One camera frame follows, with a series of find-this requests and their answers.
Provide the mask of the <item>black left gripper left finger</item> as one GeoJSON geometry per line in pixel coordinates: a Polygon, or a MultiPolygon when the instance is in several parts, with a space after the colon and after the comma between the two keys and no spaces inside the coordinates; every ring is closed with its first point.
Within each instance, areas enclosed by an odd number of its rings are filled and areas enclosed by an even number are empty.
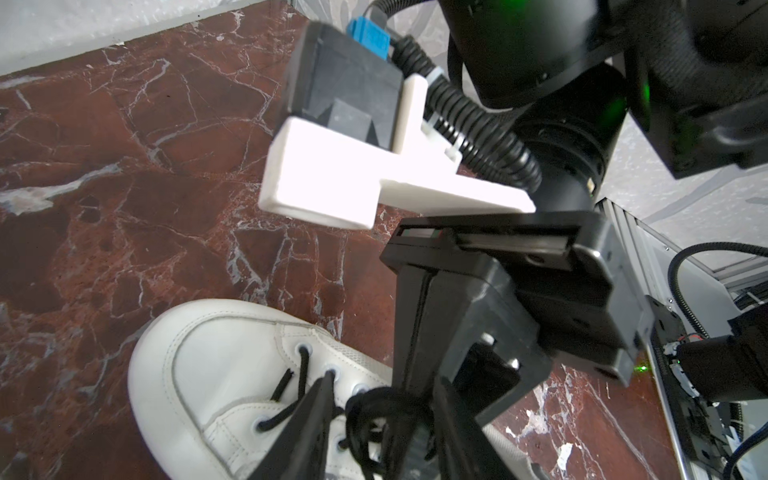
{"type": "Polygon", "coordinates": [[[334,380],[328,371],[313,384],[249,479],[325,478],[335,412],[334,380]]]}

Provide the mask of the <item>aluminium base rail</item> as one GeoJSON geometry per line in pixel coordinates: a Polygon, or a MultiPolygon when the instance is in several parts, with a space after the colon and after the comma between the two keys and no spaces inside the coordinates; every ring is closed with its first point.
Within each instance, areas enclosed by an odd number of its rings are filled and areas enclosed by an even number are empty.
{"type": "Polygon", "coordinates": [[[766,256],[730,242],[681,248],[608,199],[596,209],[655,316],[647,350],[679,473],[766,478],[766,256]]]}

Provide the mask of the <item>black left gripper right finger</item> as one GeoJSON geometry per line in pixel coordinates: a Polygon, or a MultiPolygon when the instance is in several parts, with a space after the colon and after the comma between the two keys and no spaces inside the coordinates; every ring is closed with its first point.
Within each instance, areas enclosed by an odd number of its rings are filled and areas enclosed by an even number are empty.
{"type": "Polygon", "coordinates": [[[435,379],[433,413],[442,479],[515,479],[445,377],[435,379]]]}

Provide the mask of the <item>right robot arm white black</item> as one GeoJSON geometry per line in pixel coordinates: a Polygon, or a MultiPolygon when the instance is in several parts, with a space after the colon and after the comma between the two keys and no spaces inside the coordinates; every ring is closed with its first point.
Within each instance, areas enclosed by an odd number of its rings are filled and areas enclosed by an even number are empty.
{"type": "Polygon", "coordinates": [[[500,1],[451,4],[449,62],[481,65],[521,52],[514,31],[543,35],[531,73],[509,86],[526,110],[502,126],[451,77],[431,79],[427,110],[459,142],[476,179],[531,195],[532,213],[403,220],[382,253],[397,276],[393,383],[346,409],[349,450],[368,479],[397,479],[409,464],[445,479],[508,478],[483,427],[527,395],[554,361],[627,382],[654,318],[608,220],[594,211],[619,130],[644,72],[664,95],[694,106],[741,106],[767,89],[765,72],[710,65],[696,53],[672,1],[632,6],[617,37],[635,55],[619,71],[598,54],[609,23],[553,46],[555,14],[500,1]]]}

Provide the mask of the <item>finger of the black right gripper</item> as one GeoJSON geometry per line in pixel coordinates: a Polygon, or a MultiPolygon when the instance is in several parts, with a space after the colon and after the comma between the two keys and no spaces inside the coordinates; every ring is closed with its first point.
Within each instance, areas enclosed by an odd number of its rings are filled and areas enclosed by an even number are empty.
{"type": "Polygon", "coordinates": [[[496,286],[469,275],[436,274],[423,326],[435,355],[434,381],[447,378],[481,426],[520,401],[552,370],[552,359],[539,344],[539,324],[518,301],[509,278],[496,286]]]}
{"type": "Polygon", "coordinates": [[[398,415],[390,427],[391,479],[409,478],[412,471],[433,470],[426,456],[433,424],[435,355],[426,345],[423,326],[431,280],[429,271],[416,266],[405,266],[397,273],[392,386],[406,396],[406,408],[416,414],[398,415]]]}

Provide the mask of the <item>black shoelace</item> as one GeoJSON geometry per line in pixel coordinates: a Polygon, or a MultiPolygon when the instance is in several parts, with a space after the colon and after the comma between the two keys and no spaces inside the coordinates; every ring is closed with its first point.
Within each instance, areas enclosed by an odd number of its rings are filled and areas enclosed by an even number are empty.
{"type": "MultiPolygon", "coordinates": [[[[309,392],[307,387],[310,353],[306,346],[299,347],[301,359],[299,369],[298,399],[285,407],[275,416],[259,422],[256,430],[262,433],[278,427],[283,421],[289,421],[299,402],[309,392]]],[[[350,398],[345,407],[335,403],[333,420],[344,415],[346,417],[345,436],[341,440],[341,448],[349,452],[362,469],[363,477],[373,479],[376,475],[383,477],[389,474],[389,467],[369,456],[369,444],[380,443],[390,433],[390,427],[396,416],[407,413],[416,414],[406,408],[406,396],[392,387],[380,387],[350,398]]]]}

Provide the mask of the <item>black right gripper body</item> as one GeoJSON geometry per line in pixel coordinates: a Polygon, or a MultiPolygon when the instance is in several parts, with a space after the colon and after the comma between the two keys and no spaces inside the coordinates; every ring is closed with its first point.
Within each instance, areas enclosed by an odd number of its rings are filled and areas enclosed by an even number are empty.
{"type": "Polygon", "coordinates": [[[622,384],[651,333],[629,257],[596,212],[405,219],[381,260],[394,272],[412,266],[509,285],[560,363],[622,384]]]}

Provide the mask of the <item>white sneaker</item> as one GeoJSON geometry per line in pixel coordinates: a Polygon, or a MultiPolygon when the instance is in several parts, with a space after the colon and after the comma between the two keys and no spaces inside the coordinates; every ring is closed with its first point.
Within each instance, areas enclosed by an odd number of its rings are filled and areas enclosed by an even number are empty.
{"type": "Polygon", "coordinates": [[[128,395],[169,477],[244,479],[283,430],[280,413],[326,372],[338,406],[392,380],[389,366],[319,326],[264,305],[203,299],[149,324],[132,353],[128,395]]]}

